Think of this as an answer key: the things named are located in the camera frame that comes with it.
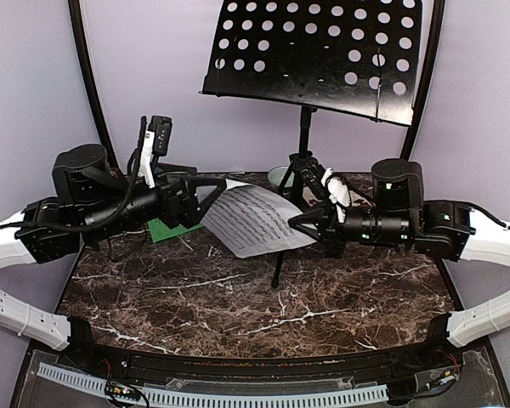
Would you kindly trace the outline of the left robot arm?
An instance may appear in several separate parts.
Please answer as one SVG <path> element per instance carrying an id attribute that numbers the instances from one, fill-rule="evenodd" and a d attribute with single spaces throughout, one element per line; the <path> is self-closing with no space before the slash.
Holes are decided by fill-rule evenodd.
<path id="1" fill-rule="evenodd" d="M 127 176 L 110 168 L 100 144 L 59 154 L 52 171 L 56 194 L 0 223 L 0 269 L 45 264 L 154 219 L 170 229 L 191 228 L 226 190 L 222 178 L 199 177 L 190 168 L 170 179 L 155 171 L 162 167 L 141 149 Z"/>

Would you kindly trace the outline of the black music stand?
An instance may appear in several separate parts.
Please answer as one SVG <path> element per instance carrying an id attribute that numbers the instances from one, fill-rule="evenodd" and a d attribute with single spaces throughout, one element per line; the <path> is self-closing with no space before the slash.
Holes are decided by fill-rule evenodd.
<path id="1" fill-rule="evenodd" d="M 418 1 L 226 1 L 202 91 L 300 106 L 286 172 L 300 205 L 316 111 L 412 124 L 421 20 Z"/>

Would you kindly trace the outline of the white sheet music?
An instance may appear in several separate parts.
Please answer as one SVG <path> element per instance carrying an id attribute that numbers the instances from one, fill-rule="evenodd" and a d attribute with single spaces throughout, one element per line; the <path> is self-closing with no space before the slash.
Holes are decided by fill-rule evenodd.
<path id="1" fill-rule="evenodd" d="M 301 210 L 284 197 L 254 184 L 228 179 L 201 224 L 238 258 L 294 250 L 315 240 L 292 229 Z"/>

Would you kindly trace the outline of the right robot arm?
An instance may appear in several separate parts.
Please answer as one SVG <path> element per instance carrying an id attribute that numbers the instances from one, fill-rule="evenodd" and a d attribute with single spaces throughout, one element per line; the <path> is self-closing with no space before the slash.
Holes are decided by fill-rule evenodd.
<path id="1" fill-rule="evenodd" d="M 384 159 L 373 165 L 372 204 L 365 207 L 353 205 L 348 185 L 314 158 L 300 175 L 320 204 L 288 223 L 322 243 L 328 257 L 339 258 L 347 243 L 358 242 L 510 267 L 510 223 L 472 203 L 425 200 L 417 162 Z"/>

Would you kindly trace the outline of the green sheet music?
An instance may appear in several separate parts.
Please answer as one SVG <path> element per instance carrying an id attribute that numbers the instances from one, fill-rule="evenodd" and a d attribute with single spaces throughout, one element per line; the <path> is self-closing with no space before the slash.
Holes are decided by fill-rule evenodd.
<path id="1" fill-rule="evenodd" d="M 203 225 L 198 224 L 191 228 L 186 228 L 179 225 L 175 228 L 167 227 L 160 219 L 156 218 L 147 223 L 149 227 L 150 237 L 153 243 L 172 239 L 174 237 L 187 234 L 203 228 Z"/>

